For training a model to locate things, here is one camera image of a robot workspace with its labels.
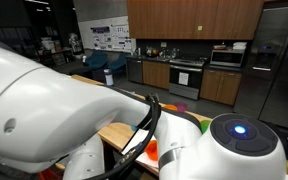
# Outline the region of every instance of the black cable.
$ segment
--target black cable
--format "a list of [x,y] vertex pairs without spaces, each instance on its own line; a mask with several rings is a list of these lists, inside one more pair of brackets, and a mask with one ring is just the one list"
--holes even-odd
[[156,126],[158,123],[158,119],[159,119],[159,112],[161,111],[161,107],[158,103],[157,97],[150,95],[149,101],[150,101],[150,106],[152,109],[152,121],[151,121],[151,125],[150,125],[151,127],[150,127],[150,130],[148,131],[146,138],[142,142],[142,146],[138,149],[138,151],[136,151],[132,156],[130,156],[128,159],[126,159],[125,162],[123,164],[121,164],[120,166],[118,166],[112,170],[109,170],[108,172],[105,172],[104,174],[100,174],[98,176],[91,177],[91,178],[88,178],[85,180],[103,180],[103,179],[108,179],[110,177],[113,177],[113,176],[119,174],[120,172],[122,172],[129,165],[131,165],[136,160],[136,158],[142,154],[145,147],[151,141],[151,138],[154,135],[154,132],[155,132],[155,129],[156,129]]

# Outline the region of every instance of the refrigerator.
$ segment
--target refrigerator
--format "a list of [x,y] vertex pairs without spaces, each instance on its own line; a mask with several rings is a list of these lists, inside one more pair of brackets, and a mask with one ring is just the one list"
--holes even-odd
[[288,3],[264,6],[233,111],[288,128]]

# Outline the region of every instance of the backsplash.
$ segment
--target backsplash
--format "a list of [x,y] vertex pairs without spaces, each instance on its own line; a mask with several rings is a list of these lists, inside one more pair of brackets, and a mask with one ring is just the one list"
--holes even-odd
[[[142,52],[145,51],[146,47],[153,47],[159,50],[162,50],[161,42],[166,42],[167,47],[170,51],[173,48],[177,48],[180,50],[181,54],[198,54],[202,56],[211,56],[213,45],[222,44],[223,41],[219,40],[151,40],[151,39],[137,39],[136,46],[137,48],[141,48]],[[224,41],[226,46],[233,46],[233,43],[237,41],[226,40]]]

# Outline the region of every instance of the upper cabinet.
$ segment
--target upper cabinet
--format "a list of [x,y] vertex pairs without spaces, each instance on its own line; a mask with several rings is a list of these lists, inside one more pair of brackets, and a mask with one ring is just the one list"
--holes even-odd
[[127,0],[137,39],[253,39],[263,0]]

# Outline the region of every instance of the blue chair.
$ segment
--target blue chair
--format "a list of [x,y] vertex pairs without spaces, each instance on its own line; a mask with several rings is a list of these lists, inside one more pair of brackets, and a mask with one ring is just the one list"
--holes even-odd
[[85,65],[91,70],[103,69],[107,66],[107,54],[101,51],[93,51],[92,55],[85,59]]
[[108,65],[108,69],[112,70],[112,73],[123,71],[126,68],[126,57],[127,54],[121,53],[118,58]]

